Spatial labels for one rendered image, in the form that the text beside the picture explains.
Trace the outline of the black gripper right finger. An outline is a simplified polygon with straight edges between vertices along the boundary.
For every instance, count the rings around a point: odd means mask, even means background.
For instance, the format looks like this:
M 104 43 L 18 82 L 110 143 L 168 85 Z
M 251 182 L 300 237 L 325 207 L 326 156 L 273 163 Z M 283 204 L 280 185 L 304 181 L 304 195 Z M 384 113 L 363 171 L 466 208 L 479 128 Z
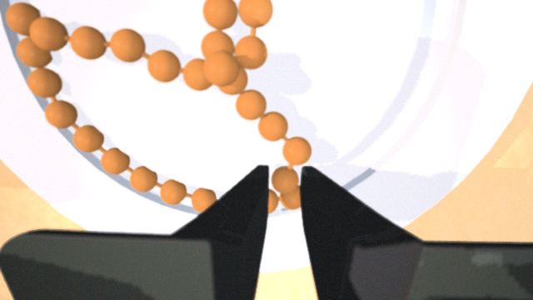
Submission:
M 423 241 L 313 166 L 300 199 L 317 300 L 533 299 L 533 242 Z

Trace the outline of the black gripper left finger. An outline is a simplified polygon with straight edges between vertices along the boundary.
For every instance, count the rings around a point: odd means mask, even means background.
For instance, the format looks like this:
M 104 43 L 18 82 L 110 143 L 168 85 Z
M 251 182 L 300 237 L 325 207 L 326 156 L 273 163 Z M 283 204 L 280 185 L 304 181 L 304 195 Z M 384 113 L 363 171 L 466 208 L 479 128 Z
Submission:
M 171 233 L 41 228 L 0 248 L 13 300 L 255 300 L 270 166 Z

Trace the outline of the white round board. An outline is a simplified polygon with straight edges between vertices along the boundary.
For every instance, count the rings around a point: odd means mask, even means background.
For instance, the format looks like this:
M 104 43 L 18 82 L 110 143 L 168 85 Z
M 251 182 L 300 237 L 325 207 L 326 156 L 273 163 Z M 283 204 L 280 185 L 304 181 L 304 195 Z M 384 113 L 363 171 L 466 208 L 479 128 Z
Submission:
M 107 42 L 131 28 L 145 53 L 175 53 L 182 68 L 202 56 L 212 28 L 206 0 L 0 0 L 0 160 L 33 192 L 89 231 L 172 233 L 200 212 L 185 197 L 165 203 L 161 189 L 138 192 L 127 170 L 102 168 L 103 153 L 74 145 L 75 128 L 51 126 L 49 97 L 27 85 L 6 13 L 34 5 L 68 36 L 81 26 Z M 533 82 L 533 0 L 271 0 L 257 28 L 265 63 L 245 69 L 266 111 L 288 121 L 286 137 L 311 144 L 313 166 L 400 227 L 456 187 L 490 151 Z M 258 164 L 272 173 L 289 163 L 284 141 L 270 142 L 236 110 L 238 95 L 212 85 L 189 88 L 183 73 L 157 82 L 147 59 L 124 62 L 110 47 L 97 60 L 71 42 L 51 52 L 62 79 L 57 100 L 77 109 L 76 124 L 95 125 L 106 150 L 120 148 L 131 169 L 146 166 L 158 183 L 217 199 Z M 206 60 L 206 59 L 205 59 Z M 244 91 L 245 91 L 244 90 Z M 265 114 L 264 113 L 264 114 Z M 261 272 L 311 265 L 301 208 L 281 201 L 268 214 Z

